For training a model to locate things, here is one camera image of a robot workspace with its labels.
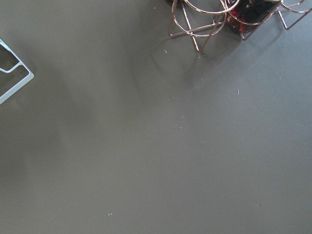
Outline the dark drink bottle white cap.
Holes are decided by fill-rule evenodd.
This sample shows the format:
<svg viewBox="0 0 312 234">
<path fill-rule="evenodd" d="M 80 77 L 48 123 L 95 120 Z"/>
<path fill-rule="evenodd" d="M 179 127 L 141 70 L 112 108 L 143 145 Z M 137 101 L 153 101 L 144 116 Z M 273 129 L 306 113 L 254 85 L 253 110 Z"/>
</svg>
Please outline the dark drink bottle white cap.
<svg viewBox="0 0 312 234">
<path fill-rule="evenodd" d="M 229 12 L 228 25 L 237 33 L 252 32 L 281 2 L 281 0 L 240 0 Z"/>
</svg>

